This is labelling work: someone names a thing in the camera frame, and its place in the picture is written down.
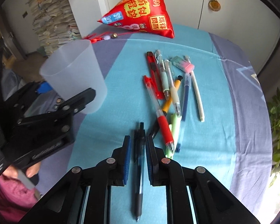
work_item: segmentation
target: red pen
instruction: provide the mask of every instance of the red pen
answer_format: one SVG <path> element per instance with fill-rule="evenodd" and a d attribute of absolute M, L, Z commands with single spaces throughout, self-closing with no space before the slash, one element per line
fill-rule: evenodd
<path fill-rule="evenodd" d="M 153 105 L 155 107 L 155 111 L 156 111 L 156 115 L 157 115 L 157 119 L 158 119 L 158 123 L 159 123 L 159 126 L 160 126 L 160 130 L 162 132 L 162 135 L 163 135 L 163 139 L 164 139 L 164 142 L 165 142 L 165 145 L 167 148 L 170 149 L 171 152 L 174 152 L 174 140 L 173 140 L 173 137 L 172 137 L 172 134 L 171 134 L 171 131 L 170 131 L 170 128 L 169 128 L 169 124 L 168 124 L 168 121 L 160 107 L 160 104 L 155 96 L 155 93 L 154 93 L 154 90 L 153 90 L 153 81 L 151 78 L 147 77 L 147 76 L 144 76 L 143 77 L 144 79 L 144 83 L 145 83 L 145 86 L 149 92 L 149 95 L 150 95 L 150 98 L 153 102 Z"/>
<path fill-rule="evenodd" d="M 165 99 L 162 85 L 161 85 L 160 72 L 158 70 L 157 63 L 155 61 L 155 55 L 151 51 L 148 51 L 146 53 L 146 56 L 150 69 L 151 79 L 154 84 L 155 96 L 157 99 Z"/>

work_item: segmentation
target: gold medal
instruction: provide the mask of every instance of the gold medal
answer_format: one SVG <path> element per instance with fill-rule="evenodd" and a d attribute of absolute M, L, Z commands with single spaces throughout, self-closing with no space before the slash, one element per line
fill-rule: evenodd
<path fill-rule="evenodd" d="M 208 6 L 211 10 L 213 10 L 214 12 L 218 12 L 221 9 L 221 5 L 217 0 L 211 0 L 208 3 Z"/>

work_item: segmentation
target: hand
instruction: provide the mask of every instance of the hand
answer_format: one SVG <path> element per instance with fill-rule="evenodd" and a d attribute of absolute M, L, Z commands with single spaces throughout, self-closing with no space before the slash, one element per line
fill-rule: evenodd
<path fill-rule="evenodd" d="M 38 162 L 38 163 L 34 164 L 33 166 L 27 168 L 26 176 L 28 178 L 33 177 L 34 175 L 36 175 L 39 172 L 40 167 L 41 167 L 41 162 Z M 16 179 L 16 178 L 18 178 L 18 170 L 14 166 L 10 165 L 3 172 L 3 175 L 6 177 L 9 177 L 9 178 Z"/>

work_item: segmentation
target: red clothing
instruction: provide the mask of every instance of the red clothing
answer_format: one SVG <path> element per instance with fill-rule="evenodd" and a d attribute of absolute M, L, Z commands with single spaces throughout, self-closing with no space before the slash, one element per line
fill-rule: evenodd
<path fill-rule="evenodd" d="M 17 223 L 37 202 L 35 189 L 27 189 L 19 180 L 0 176 L 0 214 Z"/>

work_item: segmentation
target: stack of papers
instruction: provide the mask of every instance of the stack of papers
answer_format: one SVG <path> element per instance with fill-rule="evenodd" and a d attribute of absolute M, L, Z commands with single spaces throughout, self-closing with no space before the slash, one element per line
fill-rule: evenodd
<path fill-rule="evenodd" d="M 33 30 L 50 56 L 69 41 L 81 39 L 68 0 L 27 0 L 34 17 Z"/>

